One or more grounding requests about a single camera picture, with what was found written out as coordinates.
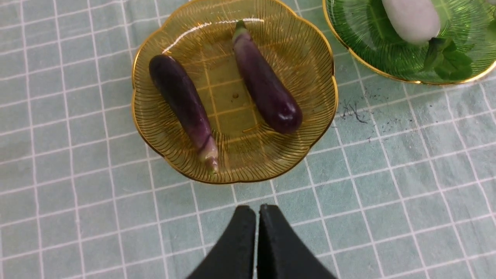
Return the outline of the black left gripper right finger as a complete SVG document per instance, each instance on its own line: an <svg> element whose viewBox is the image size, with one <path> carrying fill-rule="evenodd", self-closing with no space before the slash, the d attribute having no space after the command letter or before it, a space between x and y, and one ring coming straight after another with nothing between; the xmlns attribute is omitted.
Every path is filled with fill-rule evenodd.
<svg viewBox="0 0 496 279"><path fill-rule="evenodd" d="M259 279L334 279L312 254L276 205L259 210L257 249Z"/></svg>

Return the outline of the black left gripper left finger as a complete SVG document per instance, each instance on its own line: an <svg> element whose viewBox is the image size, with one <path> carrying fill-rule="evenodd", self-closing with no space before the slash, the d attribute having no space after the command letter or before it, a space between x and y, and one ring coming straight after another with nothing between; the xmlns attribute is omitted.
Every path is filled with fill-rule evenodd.
<svg viewBox="0 0 496 279"><path fill-rule="evenodd" d="M255 230L255 212L248 205L239 205L221 237L187 278L253 278Z"/></svg>

